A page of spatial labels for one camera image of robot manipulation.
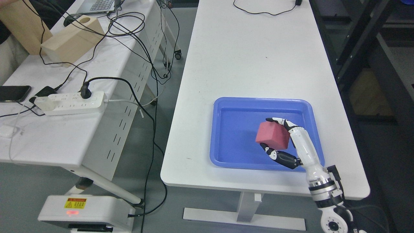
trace red foam block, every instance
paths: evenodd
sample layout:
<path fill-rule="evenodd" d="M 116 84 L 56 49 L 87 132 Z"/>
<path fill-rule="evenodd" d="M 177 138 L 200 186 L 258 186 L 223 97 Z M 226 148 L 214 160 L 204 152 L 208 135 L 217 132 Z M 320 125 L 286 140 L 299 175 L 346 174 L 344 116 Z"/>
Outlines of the red foam block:
<path fill-rule="evenodd" d="M 266 143 L 275 150 L 285 150 L 288 147 L 290 134 L 289 132 L 276 122 L 265 121 L 260 123 L 258 133 L 256 135 L 257 143 Z"/>

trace blue tray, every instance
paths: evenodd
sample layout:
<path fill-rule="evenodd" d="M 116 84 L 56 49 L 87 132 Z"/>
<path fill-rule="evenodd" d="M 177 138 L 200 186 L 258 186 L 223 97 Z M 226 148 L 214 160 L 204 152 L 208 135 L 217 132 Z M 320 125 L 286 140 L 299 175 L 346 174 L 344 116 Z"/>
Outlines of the blue tray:
<path fill-rule="evenodd" d="M 305 172 L 302 167 L 291 170 L 274 162 L 255 142 L 259 125 L 267 117 L 285 118 L 305 128 L 322 166 L 325 164 L 313 110 L 308 102 L 238 97 L 221 97 L 214 103 L 210 143 L 213 164 L 229 168 Z M 284 151 L 297 157 L 291 140 Z"/>

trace warning label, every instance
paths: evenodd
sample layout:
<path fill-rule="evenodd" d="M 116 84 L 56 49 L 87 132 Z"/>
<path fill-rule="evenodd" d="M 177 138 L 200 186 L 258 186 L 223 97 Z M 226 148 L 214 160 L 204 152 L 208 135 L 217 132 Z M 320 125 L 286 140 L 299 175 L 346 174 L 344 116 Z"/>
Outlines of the warning label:
<path fill-rule="evenodd" d="M 65 203 L 65 208 L 83 209 L 85 208 L 86 198 L 68 198 Z"/>

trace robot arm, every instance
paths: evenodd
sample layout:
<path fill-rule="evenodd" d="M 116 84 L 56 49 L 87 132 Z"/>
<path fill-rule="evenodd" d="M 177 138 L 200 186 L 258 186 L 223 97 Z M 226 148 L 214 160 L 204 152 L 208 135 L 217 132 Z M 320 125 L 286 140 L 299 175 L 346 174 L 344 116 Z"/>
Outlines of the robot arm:
<path fill-rule="evenodd" d="M 266 121 L 276 122 L 285 127 L 290 133 L 298 158 L 283 151 L 276 151 L 265 143 L 260 143 L 260 145 L 275 162 L 291 169 L 302 166 L 306 170 L 310 194 L 318 209 L 322 211 L 320 223 L 323 231 L 325 233 L 348 233 L 349 229 L 352 230 L 351 232 L 358 232 L 353 224 L 351 212 L 336 206 L 343 206 L 342 190 L 337 187 L 328 170 L 320 164 L 308 132 L 286 119 L 273 117 L 266 118 Z"/>

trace white desk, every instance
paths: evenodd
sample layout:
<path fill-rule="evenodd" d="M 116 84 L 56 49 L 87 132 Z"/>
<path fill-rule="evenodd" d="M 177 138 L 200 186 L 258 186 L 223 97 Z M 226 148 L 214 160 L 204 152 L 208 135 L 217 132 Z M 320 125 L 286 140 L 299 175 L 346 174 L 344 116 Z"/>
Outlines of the white desk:
<path fill-rule="evenodd" d="M 68 12 L 75 12 L 82 1 L 76 1 Z M 126 1 L 122 13 L 141 12 L 145 15 L 145 28 L 137 33 L 145 43 L 152 58 L 155 57 L 163 37 L 160 26 L 160 11 L 154 0 Z M 107 30 L 109 20 L 99 18 Z M 130 30 L 136 28 L 139 20 L 122 18 L 118 21 Z M 57 22 L 52 33 L 63 28 L 63 19 Z M 130 36 L 118 38 L 129 48 L 144 54 L 141 47 Z M 92 50 L 77 62 L 85 61 Z M 109 76 L 127 79 L 138 98 L 141 97 L 147 82 L 151 65 L 111 38 L 105 38 L 97 47 L 95 58 L 82 65 L 89 72 L 88 78 Z M 30 85 L 29 96 L 45 86 L 56 87 L 62 83 L 72 68 L 60 65 L 43 65 L 39 56 L 28 56 L 13 73 L 5 85 Z M 76 70 L 59 93 L 79 91 L 84 73 Z M 133 100 L 131 91 L 123 82 L 97 80 L 90 84 L 90 90 L 103 90 L 108 99 Z M 17 103 L 1 103 L 0 115 L 17 113 L 21 106 Z M 94 184 L 137 204 L 140 198 L 121 189 L 111 182 L 122 148 L 128 136 L 135 115 L 136 106 L 124 102 L 109 103 L 101 113 L 35 116 L 31 112 L 21 114 L 11 147 L 11 158 L 15 163 L 61 166 L 71 172 L 94 180 Z M 0 118 L 0 124 L 14 125 L 15 116 Z M 0 162 L 9 159 L 10 139 L 0 138 Z"/>
<path fill-rule="evenodd" d="M 236 3 L 252 12 L 276 13 L 295 1 L 260 2 Z M 303 99 L 313 107 L 325 166 L 337 166 L 346 198 L 367 197 L 370 188 L 309 2 L 276 17 L 249 15 L 232 3 L 199 3 L 162 180 L 242 194 L 310 196 L 304 173 L 223 168 L 209 158 L 216 99 Z"/>

